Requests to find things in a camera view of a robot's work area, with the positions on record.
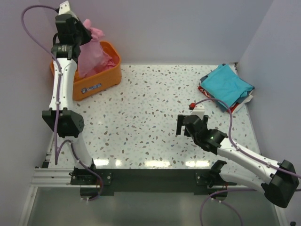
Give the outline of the pink t shirt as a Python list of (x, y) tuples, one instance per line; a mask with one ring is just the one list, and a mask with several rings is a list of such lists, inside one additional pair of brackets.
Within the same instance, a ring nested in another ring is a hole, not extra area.
[(83, 25), (91, 32), (92, 39), (90, 42), (80, 46), (81, 53), (78, 59), (80, 78), (91, 77), (116, 65), (113, 58), (103, 50), (100, 44), (101, 39), (104, 37), (103, 31), (93, 27), (89, 19), (86, 19)]

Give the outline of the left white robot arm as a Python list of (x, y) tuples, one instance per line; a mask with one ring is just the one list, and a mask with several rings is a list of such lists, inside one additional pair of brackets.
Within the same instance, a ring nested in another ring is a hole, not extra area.
[(78, 67), (80, 46), (88, 43), (92, 37), (82, 22), (70, 14), (55, 17), (57, 34), (53, 38), (51, 56), (54, 67), (54, 87), (48, 110), (42, 112), (42, 118), (54, 133), (55, 164), (63, 145), (68, 144), (75, 161), (74, 167), (85, 169), (81, 180), (87, 185), (97, 181), (97, 172), (92, 170), (94, 161), (88, 153), (82, 136), (84, 119), (73, 110), (73, 83)]

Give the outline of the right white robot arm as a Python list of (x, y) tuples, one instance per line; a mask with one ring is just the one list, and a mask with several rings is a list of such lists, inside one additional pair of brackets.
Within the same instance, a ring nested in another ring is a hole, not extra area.
[(244, 167), (250, 174), (235, 173), (215, 166), (210, 181), (215, 185), (233, 182), (262, 192), (274, 205), (286, 208), (297, 191), (299, 180), (294, 165), (283, 160), (278, 162), (261, 156), (247, 148), (239, 147), (226, 133), (208, 129), (208, 116), (178, 115), (176, 134), (192, 138), (206, 152), (227, 158)]

